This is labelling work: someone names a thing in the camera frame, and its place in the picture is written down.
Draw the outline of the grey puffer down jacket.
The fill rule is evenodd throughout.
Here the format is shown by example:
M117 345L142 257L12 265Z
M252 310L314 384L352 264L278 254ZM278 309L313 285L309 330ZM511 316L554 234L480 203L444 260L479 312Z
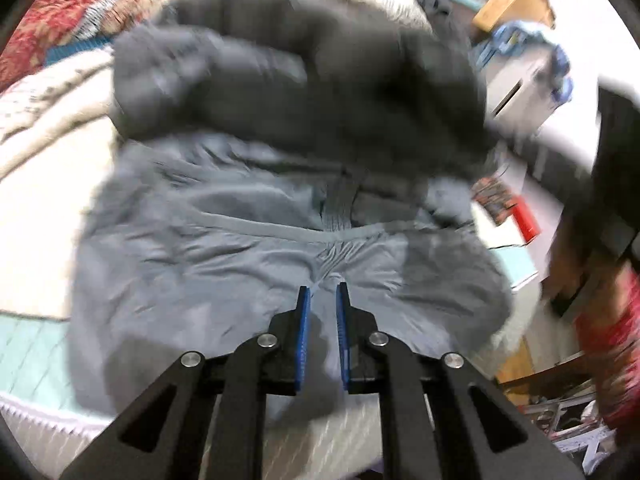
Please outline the grey puffer down jacket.
M311 292L274 418L344 408L335 289L427 356L483 349L510 285L472 185L496 139L469 55L320 0L174 0L113 44L119 136L76 252L68 369L114 415L181 353L221 356Z

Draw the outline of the brown patterned garment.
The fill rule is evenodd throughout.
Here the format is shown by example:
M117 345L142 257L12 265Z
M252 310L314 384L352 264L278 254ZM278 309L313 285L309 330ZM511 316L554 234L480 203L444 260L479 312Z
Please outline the brown patterned garment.
M473 200L482 206L496 226L501 226L513 214L518 199L500 179L486 177L472 187Z

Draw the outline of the red plastic box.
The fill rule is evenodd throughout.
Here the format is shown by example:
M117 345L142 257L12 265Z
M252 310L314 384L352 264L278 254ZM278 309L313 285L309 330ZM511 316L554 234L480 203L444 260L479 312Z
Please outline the red plastic box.
M512 208L512 217L526 245L541 233L535 216L522 196L518 196L515 199L515 205Z

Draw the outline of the white air purifier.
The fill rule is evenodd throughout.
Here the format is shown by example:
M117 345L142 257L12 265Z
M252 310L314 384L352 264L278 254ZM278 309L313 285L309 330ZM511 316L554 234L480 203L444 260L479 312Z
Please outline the white air purifier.
M494 58L482 74L487 88L486 115L502 128L535 133L558 107L547 79L550 55L541 48L521 58Z

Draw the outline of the blue patterned cloth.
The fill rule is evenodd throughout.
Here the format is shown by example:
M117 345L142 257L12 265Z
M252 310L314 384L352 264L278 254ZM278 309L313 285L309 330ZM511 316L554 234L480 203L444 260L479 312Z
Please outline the blue patterned cloth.
M572 98L574 90L570 59L549 26L533 21L506 22L472 47L471 55L476 66L484 68L494 58L521 58L538 48L550 55L548 85L554 102L563 105Z

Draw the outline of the teal grid blanket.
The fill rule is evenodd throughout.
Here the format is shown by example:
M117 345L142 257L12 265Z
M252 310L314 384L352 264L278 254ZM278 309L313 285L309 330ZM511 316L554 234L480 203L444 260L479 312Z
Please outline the teal grid blanket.
M43 65L50 66L77 53L101 49L109 46L111 43L112 40L110 38L93 37L85 40L73 41L69 44L64 44L64 46L52 47L47 50L46 55L44 56Z

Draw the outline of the brown cardboard box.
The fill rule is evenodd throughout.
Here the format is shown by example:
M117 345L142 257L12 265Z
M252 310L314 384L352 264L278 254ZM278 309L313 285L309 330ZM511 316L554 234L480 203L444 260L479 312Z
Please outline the brown cardboard box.
M482 32L492 32L512 21L535 22L553 28L555 15L549 0L487 0L472 24Z

